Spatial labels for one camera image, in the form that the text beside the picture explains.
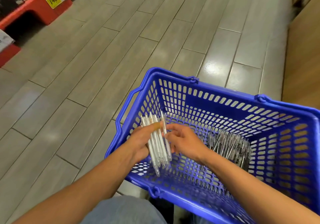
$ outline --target blue plastic basket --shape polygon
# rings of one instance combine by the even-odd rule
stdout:
[[[121,128],[120,120],[138,96]],[[140,87],[130,92],[117,119],[117,133],[106,157],[124,143],[140,116],[167,112],[167,122],[190,126],[199,136],[225,129],[249,139],[253,149],[249,172],[320,214],[319,111],[252,96],[200,82],[162,68],[151,68]],[[147,158],[126,180],[214,223],[254,223],[209,170],[183,155],[173,155],[171,168],[157,177]]]

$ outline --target black box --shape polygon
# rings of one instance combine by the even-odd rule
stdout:
[[[23,4],[23,0],[0,0],[0,20]]]

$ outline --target bundle of white pens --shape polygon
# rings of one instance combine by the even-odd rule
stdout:
[[[162,111],[160,119],[158,119],[156,115],[152,115],[151,112],[149,116],[147,113],[145,114],[145,117],[141,116],[142,127],[160,121],[163,121],[162,130],[163,133],[166,134],[166,120]],[[152,134],[150,135],[147,146],[149,148],[149,153],[155,173],[157,174],[157,176],[160,176],[159,167],[161,167],[161,165],[164,167],[168,167],[169,162],[172,161],[170,144],[167,139],[162,137],[162,132],[160,129],[158,129],[152,132]]]

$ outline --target red plastic platform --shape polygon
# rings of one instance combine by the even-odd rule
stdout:
[[[58,18],[72,5],[71,0],[63,1],[55,9],[52,9],[46,0],[26,0],[23,5],[18,7],[8,16],[0,21],[0,29],[5,30],[13,21],[23,15],[25,12],[32,12],[45,25],[49,25]],[[2,67],[10,58],[20,51],[20,48],[11,45],[0,53],[0,67]]]

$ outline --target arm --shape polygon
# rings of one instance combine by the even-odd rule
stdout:
[[[146,143],[161,124],[137,128],[124,144],[90,172],[36,205],[14,224],[81,222],[100,201],[115,194],[135,163],[148,156]]]
[[[257,223],[320,223],[320,217],[208,149],[189,127],[171,124],[166,135],[172,152],[206,165]]]

